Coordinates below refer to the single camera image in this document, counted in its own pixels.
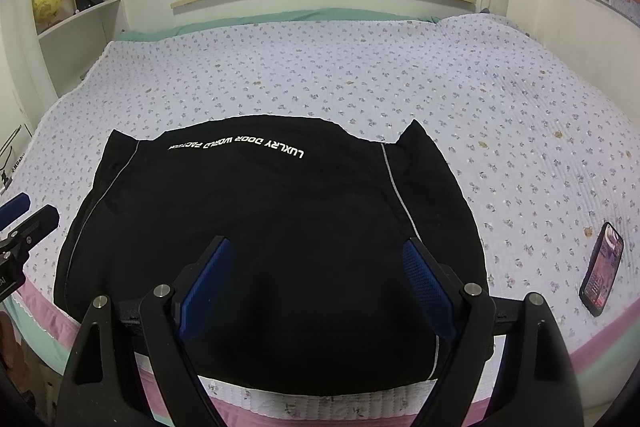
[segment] pink border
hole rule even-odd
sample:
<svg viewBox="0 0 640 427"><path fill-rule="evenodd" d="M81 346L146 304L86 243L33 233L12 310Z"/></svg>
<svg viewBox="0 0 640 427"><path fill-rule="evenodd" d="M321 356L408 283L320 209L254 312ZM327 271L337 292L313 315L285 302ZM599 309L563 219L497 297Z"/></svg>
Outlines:
<svg viewBox="0 0 640 427"><path fill-rule="evenodd" d="M78 333L78 324L38 292L30 280L26 280L18 293L40 327L48 331L66 349L71 350ZM640 299L633 302L607 328L571 354L575 372L579 374L596 362L638 319L640 319ZM153 375L146 371L140 371L140 374L151 410L159 416L168 418L169 414ZM229 427L282 427L283 423L286 423L287 427L298 427L302 424L308 425L310 422L318 427L351 427L356 423L358 425L366 423L367 427L404 427L409 426L415 417L415 415L406 415L366 420L302 421L295 418L283 420L262 416L217 399L212 401ZM471 404L464 425L468 426L480 421L484 417L488 404L488 398Z"/></svg>

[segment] metal screw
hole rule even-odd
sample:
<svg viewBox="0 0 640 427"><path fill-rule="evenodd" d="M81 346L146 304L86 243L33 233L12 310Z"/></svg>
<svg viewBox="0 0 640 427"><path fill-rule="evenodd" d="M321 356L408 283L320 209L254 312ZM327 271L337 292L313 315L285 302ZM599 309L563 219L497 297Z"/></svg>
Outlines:
<svg viewBox="0 0 640 427"><path fill-rule="evenodd" d="M165 297L169 295L170 291L171 286L169 286L168 284L160 284L154 288L154 295L156 297Z"/></svg>
<svg viewBox="0 0 640 427"><path fill-rule="evenodd" d="M98 309L104 308L107 305L107 302L109 302L109 299L106 295L97 296L94 299L94 307Z"/></svg>
<svg viewBox="0 0 640 427"><path fill-rule="evenodd" d="M478 297L482 293L482 287L474 282L465 284L465 293L472 297Z"/></svg>
<svg viewBox="0 0 640 427"><path fill-rule="evenodd" d="M545 303L545 298L539 293L532 293L531 295L529 295L529 301L534 306L542 306L542 304Z"/></svg>

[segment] folded black clothing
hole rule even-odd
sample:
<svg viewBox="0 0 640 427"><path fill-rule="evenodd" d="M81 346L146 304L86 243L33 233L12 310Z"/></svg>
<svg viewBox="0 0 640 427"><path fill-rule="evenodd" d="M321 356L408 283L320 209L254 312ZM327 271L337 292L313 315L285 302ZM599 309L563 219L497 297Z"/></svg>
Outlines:
<svg viewBox="0 0 640 427"><path fill-rule="evenodd" d="M447 349L402 270L411 237L487 290L471 211L417 121L382 144L260 115L155 140L113 131L60 253L54 302L81 321L97 295L141 298L217 235L231 266L186 352L199 375L249 388L328 396L436 377Z"/></svg>

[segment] smartphone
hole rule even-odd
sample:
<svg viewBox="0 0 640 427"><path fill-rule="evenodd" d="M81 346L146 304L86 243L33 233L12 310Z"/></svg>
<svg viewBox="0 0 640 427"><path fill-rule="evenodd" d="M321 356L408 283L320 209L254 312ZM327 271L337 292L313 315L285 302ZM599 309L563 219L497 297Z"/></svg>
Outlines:
<svg viewBox="0 0 640 427"><path fill-rule="evenodd" d="M605 223L591 254L587 275L580 287L580 300L594 317L602 313L607 303L624 248L622 236L611 223Z"/></svg>

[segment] white piping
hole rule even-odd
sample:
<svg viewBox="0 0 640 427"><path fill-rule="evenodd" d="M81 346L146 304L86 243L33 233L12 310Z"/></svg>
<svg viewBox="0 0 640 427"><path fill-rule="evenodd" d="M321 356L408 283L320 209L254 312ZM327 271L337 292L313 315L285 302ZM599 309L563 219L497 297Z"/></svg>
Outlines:
<svg viewBox="0 0 640 427"><path fill-rule="evenodd" d="M76 237L76 242L74 243L73 250L71 250L71 255L69 256L69 264L66 266L65 290L64 290L64 293L63 293L63 297L65 299L65 304L66 304L66 285L67 285L68 279L69 279L69 271L71 270L71 261L74 258L74 253L76 252L76 247L78 246L78 241L80 241L80 236L82 235L82 230L84 230L84 226L87 224L87 222L89 221L89 218L94 213L95 207L98 206L98 204L102 201L102 199L107 195L107 192L109 192L109 189L111 187L113 187L113 184L116 182L118 177L122 174L124 169L126 169L129 166L129 164L131 163L131 160L133 159L133 156L135 156L136 152L138 152L138 146L139 145L140 145L140 140L137 140L136 148L134 149L133 154L131 155L131 158L129 158L129 161L127 163L125 163L125 165L124 165L124 167L122 169L120 169L120 172L118 172L118 174L116 174L116 177L111 181L111 184L107 187L107 190L105 190L104 194L100 196L100 199L95 202L93 208L91 209L91 211L89 211L89 215L86 216L86 219L84 220L84 223L82 223L82 227L80 228L80 232L78 232L78 237Z"/></svg>
<svg viewBox="0 0 640 427"><path fill-rule="evenodd" d="M388 171L388 173L389 173L389 179L391 180L391 185L394 188L394 192L396 193L396 196L398 197L398 201L400 201L400 204L402 205L402 208L404 208L404 211L406 212L406 216L409 218L409 221L411 221L411 226L414 227L415 237L417 237L418 239L420 239L420 241L422 241L422 238L420 237L420 234L418 233L418 229L415 226L414 220L411 217L411 214L409 214L409 209L404 204L404 201L402 201L402 196L400 196L400 192L398 191L398 187L396 187L396 182L394 181L394 175L391 172L391 166L389 165L389 159L386 157L385 144L381 143L380 147L382 147L382 154L385 157L386 171ZM429 378L427 378L427 380L430 380L431 377L433 376L433 373L436 372L436 367L438 366L438 354L439 354L439 352L440 352L440 338L439 338L439 336L436 335L436 352L433 355L433 369L431 369L431 374L429 375Z"/></svg>

